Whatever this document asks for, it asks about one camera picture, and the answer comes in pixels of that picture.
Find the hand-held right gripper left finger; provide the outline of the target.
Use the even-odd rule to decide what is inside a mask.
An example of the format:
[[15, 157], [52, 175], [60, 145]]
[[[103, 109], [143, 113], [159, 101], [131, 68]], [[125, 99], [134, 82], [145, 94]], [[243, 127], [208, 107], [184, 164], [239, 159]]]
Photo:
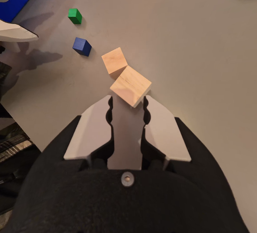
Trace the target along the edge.
[[81, 114], [64, 160], [86, 160], [91, 168], [108, 169], [114, 153], [112, 110], [113, 97], [107, 95]]

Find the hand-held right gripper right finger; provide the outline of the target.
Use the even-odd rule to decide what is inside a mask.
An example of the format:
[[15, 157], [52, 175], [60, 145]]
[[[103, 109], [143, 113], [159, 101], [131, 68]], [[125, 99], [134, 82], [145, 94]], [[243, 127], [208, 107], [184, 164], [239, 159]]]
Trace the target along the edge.
[[170, 161], [191, 162], [174, 115], [149, 95], [143, 99], [143, 110], [141, 169], [147, 170], [153, 160], [159, 160], [164, 170]]

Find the large wooden cube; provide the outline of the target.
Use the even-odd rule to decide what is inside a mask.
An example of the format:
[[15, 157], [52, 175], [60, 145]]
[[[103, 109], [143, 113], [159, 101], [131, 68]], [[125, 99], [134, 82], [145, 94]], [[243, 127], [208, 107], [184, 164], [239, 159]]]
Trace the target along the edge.
[[149, 92], [152, 82], [142, 76], [132, 67], [127, 66], [111, 85], [110, 90], [122, 98], [133, 108], [142, 101]]

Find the small green cube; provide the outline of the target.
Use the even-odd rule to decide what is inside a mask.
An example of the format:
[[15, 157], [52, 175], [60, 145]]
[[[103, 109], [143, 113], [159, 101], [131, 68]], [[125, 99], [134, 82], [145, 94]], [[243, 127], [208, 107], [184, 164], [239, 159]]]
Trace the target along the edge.
[[68, 18], [75, 25], [80, 25], [82, 23], [82, 15], [77, 8], [71, 8], [68, 11]]

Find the small blue cube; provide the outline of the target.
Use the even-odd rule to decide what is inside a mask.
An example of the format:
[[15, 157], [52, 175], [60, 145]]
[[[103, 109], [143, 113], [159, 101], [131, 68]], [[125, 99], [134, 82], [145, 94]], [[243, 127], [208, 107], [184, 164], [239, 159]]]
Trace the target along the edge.
[[92, 46], [86, 39], [76, 37], [72, 48], [78, 54], [89, 57]]

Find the medium wooden cube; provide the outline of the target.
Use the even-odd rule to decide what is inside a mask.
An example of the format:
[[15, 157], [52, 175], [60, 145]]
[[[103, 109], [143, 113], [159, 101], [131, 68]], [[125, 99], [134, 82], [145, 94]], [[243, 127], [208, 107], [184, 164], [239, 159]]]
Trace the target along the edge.
[[128, 66], [128, 63], [120, 47], [102, 55], [101, 57], [109, 76], [113, 80], [116, 80]]

